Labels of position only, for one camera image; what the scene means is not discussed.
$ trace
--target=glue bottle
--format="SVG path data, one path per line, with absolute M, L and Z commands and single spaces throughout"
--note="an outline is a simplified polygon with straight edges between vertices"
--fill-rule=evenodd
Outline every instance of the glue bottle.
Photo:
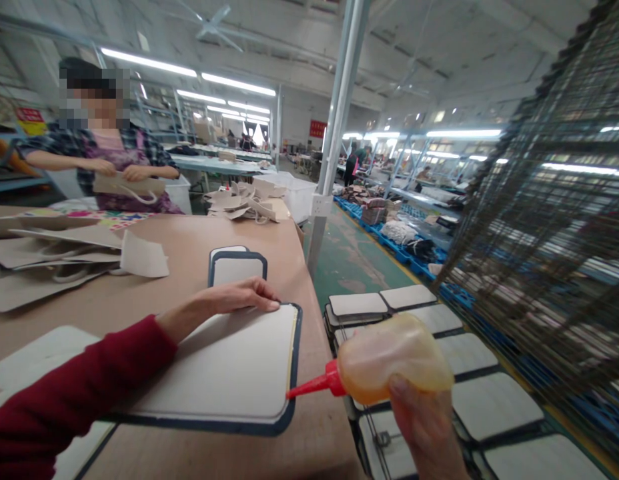
M 436 340 L 419 319 L 409 313 L 370 325 L 341 345 L 338 358 L 325 374 L 287 392 L 292 399 L 330 389 L 332 395 L 351 395 L 362 405 L 390 398 L 393 374 L 405 377 L 422 391 L 452 388 L 454 374 Z

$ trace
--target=person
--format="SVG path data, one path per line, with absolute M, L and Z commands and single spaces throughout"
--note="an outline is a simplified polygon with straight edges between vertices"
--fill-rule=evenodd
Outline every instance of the person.
M 176 179 L 180 173 L 169 153 L 147 130 L 120 118 L 123 99 L 96 65 L 68 57 L 59 64 L 60 76 L 68 93 L 79 99 L 88 112 L 87 128 L 53 122 L 46 135 L 20 144 L 19 151 L 32 166 L 50 171 L 76 170 L 78 183 L 86 196 L 93 196 L 95 174 L 113 177 L 122 172 L 130 182 L 150 177 Z M 156 202 L 146 205 L 127 195 L 96 194 L 101 210 L 155 213 L 183 213 L 163 192 Z
M 424 169 L 422 169 L 417 175 L 417 180 L 427 180 L 430 178 L 430 166 L 428 165 Z
M 0 407 L 0 479 L 51 479 L 56 455 L 72 438 L 166 368 L 178 344 L 203 322 L 245 307 L 275 311 L 280 301 L 265 280 L 252 277 L 200 291 L 88 346 Z M 393 375 L 390 395 L 420 478 L 469 479 L 452 427 L 450 392 L 422 393 Z
M 363 165 L 363 162 L 372 152 L 372 148 L 370 146 L 367 146 L 364 149 L 356 149 L 356 147 L 356 142 L 353 142 L 353 153 L 348 157 L 348 161 L 345 166 L 345 175 L 343 176 L 343 181 L 346 187 L 349 187 L 352 183 L 354 183 L 354 175 L 356 175 L 356 170 L 358 169 L 358 166 Z

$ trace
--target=red banner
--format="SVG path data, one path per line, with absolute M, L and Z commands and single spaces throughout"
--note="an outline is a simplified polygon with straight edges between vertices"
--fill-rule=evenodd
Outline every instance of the red banner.
M 323 138 L 323 134 L 325 133 L 325 129 L 328 124 L 325 122 L 320 122 L 318 120 L 312 120 L 309 124 L 309 136 Z

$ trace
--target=navy edge trim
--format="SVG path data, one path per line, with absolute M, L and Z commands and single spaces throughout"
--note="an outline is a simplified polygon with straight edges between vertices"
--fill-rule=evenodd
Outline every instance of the navy edge trim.
M 296 328 L 294 331 L 293 351 L 291 357 L 291 372 L 289 376 L 289 388 L 296 387 L 298 373 L 299 346 L 301 341 L 301 324 L 303 322 L 303 309 L 296 303 L 282 303 L 281 305 L 293 305 L 296 308 Z M 256 435 L 259 437 L 277 437 L 283 433 L 294 416 L 296 399 L 292 399 L 287 404 L 283 415 L 273 424 L 263 423 L 242 423 L 213 420 L 180 420 L 166 419 L 157 417 L 146 417 L 141 415 L 131 415 L 128 413 L 108 413 L 102 419 L 117 423 L 127 423 L 131 425 L 144 425 L 147 427 L 164 427 L 185 430 L 204 430 L 218 433 L 238 433 L 240 435 Z
M 267 280 L 267 259 L 257 252 L 219 252 L 214 255 L 214 262 L 211 264 L 209 268 L 209 278 L 207 279 L 207 287 L 213 287 L 214 281 L 214 271 L 216 267 L 216 261 L 224 258 L 234 258 L 234 259 L 258 259 L 263 263 L 263 279 Z
M 228 245 L 227 247 L 219 247 L 219 248 L 232 248 L 232 247 L 243 247 L 245 249 L 246 252 L 249 251 L 249 249 L 245 246 L 245 245 Z M 211 276 L 211 266 L 212 266 L 212 261 L 211 261 L 211 253 L 216 250 L 216 249 L 212 249 L 209 251 L 209 259 L 207 261 L 207 286 L 211 287 L 211 282 L 214 280 L 214 277 Z

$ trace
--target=metal mesh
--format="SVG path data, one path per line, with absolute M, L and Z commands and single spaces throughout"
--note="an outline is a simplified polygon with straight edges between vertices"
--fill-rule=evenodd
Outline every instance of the metal mesh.
M 619 0 L 536 92 L 484 162 L 435 287 L 619 462 Z

